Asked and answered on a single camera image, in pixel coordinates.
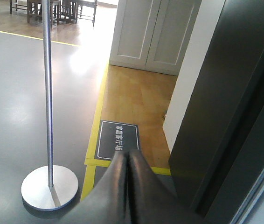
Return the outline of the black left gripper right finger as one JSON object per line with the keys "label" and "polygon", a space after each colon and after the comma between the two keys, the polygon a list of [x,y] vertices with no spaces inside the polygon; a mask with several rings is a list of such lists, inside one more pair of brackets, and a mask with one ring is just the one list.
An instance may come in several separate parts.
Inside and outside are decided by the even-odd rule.
{"label": "black left gripper right finger", "polygon": [[129,151],[128,196],[133,224],[204,224],[154,174],[142,153]]}

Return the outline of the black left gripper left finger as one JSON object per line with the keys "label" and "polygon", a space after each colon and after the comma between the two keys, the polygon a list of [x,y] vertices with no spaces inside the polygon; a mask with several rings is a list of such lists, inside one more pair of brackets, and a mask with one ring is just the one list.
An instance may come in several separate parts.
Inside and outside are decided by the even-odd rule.
{"label": "black left gripper left finger", "polygon": [[93,190],[60,224],[123,224],[126,210],[128,153],[116,151],[106,172]]}

